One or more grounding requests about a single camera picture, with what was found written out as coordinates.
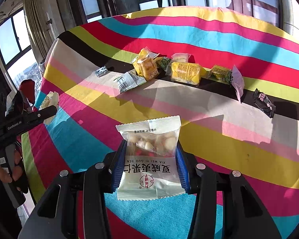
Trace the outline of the left hand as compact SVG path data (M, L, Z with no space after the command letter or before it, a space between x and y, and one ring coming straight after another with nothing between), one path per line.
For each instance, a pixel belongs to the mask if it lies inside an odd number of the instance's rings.
M16 189L24 194L29 192L29 182L25 173L23 157L20 152L15 149L13 155L8 158L0 156L0 181L3 183L13 183Z

